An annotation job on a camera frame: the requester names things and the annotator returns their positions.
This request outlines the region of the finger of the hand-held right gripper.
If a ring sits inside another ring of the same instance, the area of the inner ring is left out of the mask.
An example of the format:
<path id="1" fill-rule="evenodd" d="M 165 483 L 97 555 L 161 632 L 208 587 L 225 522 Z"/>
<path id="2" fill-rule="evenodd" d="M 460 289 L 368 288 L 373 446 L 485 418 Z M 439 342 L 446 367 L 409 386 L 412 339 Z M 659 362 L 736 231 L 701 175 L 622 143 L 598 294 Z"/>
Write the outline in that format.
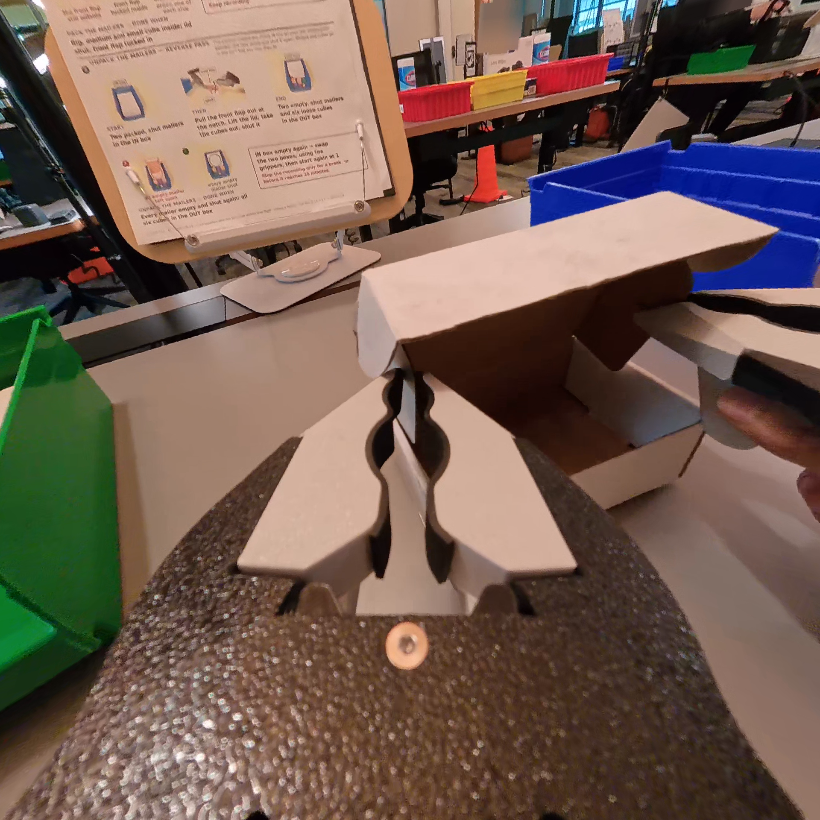
<path id="1" fill-rule="evenodd" d="M 791 331 L 819 333 L 819 289 L 701 291 L 689 295 L 699 308 L 736 316 L 753 316 Z"/>
<path id="2" fill-rule="evenodd" d="M 785 301 L 685 301 L 634 317 L 649 336 L 718 378 L 742 358 L 802 384 L 819 384 L 818 305 Z"/>

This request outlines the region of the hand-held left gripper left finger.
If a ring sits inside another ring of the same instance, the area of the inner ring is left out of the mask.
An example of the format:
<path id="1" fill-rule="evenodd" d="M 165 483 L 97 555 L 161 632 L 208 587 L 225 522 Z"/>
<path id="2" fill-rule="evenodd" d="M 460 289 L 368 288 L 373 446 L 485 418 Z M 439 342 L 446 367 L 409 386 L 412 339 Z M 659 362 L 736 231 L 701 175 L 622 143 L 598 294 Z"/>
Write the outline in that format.
<path id="1" fill-rule="evenodd" d="M 384 577 L 392 541 L 388 483 L 394 376 L 383 375 L 302 435 L 237 566 L 327 584 L 338 596 Z"/>

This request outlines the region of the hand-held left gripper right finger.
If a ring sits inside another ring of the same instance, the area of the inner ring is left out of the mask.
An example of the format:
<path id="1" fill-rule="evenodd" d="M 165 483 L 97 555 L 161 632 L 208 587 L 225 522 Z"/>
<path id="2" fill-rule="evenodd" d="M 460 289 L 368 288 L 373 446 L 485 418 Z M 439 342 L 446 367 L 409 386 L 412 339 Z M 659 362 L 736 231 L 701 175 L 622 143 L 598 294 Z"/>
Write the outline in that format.
<path id="1" fill-rule="evenodd" d="M 479 599 L 491 586 L 577 569 L 515 438 L 454 389 L 416 374 L 416 462 L 433 577 Z"/>

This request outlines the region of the blue plastic bin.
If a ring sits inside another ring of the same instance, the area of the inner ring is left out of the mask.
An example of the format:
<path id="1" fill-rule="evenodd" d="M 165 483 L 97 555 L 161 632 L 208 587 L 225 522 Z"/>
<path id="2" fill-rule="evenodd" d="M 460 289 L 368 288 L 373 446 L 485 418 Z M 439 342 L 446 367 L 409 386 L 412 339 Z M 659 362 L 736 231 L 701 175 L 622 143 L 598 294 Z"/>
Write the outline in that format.
<path id="1" fill-rule="evenodd" d="M 819 266 L 817 140 L 773 147 L 668 141 L 529 179 L 536 226 L 661 191 L 764 222 L 776 235 L 724 272 L 696 272 L 694 292 L 811 288 Z"/>

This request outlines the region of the white cardboard mailer box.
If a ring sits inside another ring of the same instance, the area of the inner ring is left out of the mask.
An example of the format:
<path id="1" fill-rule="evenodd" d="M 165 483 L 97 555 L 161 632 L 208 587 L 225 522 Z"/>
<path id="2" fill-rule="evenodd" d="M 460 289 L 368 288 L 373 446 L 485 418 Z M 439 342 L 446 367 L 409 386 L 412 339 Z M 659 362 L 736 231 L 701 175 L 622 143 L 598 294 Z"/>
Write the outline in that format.
<path id="1" fill-rule="evenodd" d="M 359 288 L 358 362 L 434 375 L 610 509 L 675 482 L 703 437 L 690 400 L 629 364 L 649 338 L 634 315 L 776 232 L 660 192 L 380 266 Z"/>

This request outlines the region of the green plastic bin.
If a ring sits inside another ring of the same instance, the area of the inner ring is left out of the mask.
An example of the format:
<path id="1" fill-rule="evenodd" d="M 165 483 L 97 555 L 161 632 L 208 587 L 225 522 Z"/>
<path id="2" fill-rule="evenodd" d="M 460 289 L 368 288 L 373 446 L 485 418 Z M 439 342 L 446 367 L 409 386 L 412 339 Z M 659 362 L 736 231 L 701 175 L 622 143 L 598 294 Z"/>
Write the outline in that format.
<path id="1" fill-rule="evenodd" d="M 1 322 L 1 708 L 121 624 L 111 401 L 43 307 Z"/>
<path id="2" fill-rule="evenodd" d="M 687 62 L 685 73 L 688 76 L 709 76 L 741 70 L 750 64 L 755 48 L 753 44 L 748 44 L 693 53 Z"/>

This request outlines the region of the person's right hand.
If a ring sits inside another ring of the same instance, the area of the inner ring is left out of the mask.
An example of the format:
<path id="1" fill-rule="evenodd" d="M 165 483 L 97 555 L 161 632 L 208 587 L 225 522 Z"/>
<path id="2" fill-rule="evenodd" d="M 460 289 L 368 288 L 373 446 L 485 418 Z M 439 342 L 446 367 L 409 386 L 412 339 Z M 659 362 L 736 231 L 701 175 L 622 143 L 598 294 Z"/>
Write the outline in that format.
<path id="1" fill-rule="evenodd" d="M 717 400 L 719 413 L 754 444 L 802 467 L 796 486 L 819 520 L 819 431 L 787 406 L 732 387 Z"/>

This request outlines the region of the red object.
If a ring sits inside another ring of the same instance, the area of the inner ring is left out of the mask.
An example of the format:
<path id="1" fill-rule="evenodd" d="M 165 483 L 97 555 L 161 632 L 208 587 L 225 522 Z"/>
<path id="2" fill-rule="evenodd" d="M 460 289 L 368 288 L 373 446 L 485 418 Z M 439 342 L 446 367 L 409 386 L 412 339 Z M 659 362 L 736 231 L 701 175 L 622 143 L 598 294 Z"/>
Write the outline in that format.
<path id="1" fill-rule="evenodd" d="M 495 147 L 488 145 L 478 149 L 474 187 L 464 196 L 464 203 L 487 204 L 497 202 L 507 196 L 507 191 L 498 186 Z"/>

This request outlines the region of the long background table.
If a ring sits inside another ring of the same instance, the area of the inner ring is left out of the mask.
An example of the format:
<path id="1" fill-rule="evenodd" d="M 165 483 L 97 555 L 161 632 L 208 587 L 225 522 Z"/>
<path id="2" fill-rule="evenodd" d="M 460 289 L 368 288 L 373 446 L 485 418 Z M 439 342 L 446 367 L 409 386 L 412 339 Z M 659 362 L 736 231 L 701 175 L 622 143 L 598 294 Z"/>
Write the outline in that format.
<path id="1" fill-rule="evenodd" d="M 415 138 L 424 135 L 447 131 L 449 129 L 461 129 L 474 123 L 494 120 L 502 117 L 519 116 L 528 111 L 541 111 L 547 108 L 557 108 L 563 104 L 575 102 L 592 97 L 600 97 L 609 94 L 619 88 L 619 82 L 609 80 L 607 82 L 562 91 L 557 94 L 543 95 L 539 97 L 528 97 L 521 101 L 499 105 L 492 108 L 471 110 L 452 117 L 438 118 L 424 122 L 406 122 L 404 132 L 406 138 Z"/>

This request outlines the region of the red plastic bin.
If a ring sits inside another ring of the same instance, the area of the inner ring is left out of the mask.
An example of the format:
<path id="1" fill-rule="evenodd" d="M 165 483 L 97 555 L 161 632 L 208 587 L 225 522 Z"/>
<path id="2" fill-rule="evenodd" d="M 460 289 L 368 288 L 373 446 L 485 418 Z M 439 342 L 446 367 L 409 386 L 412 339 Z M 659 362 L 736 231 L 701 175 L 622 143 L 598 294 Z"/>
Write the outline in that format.
<path id="1" fill-rule="evenodd" d="M 606 80 L 611 57 L 604 53 L 531 66 L 527 70 L 527 79 L 535 81 L 536 96 L 601 85 Z"/>
<path id="2" fill-rule="evenodd" d="M 405 123 L 421 123 L 456 117 L 472 110 L 473 80 L 428 85 L 398 92 Z"/>

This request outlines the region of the yellow box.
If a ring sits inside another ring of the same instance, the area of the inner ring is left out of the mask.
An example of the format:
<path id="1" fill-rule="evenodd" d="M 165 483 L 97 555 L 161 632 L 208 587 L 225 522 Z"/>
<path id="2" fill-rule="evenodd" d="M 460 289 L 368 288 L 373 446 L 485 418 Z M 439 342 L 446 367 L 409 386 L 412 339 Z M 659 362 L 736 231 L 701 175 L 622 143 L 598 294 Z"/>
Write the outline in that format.
<path id="1" fill-rule="evenodd" d="M 478 76 L 471 85 L 471 108 L 481 111 L 521 102 L 527 83 L 527 68 Z"/>

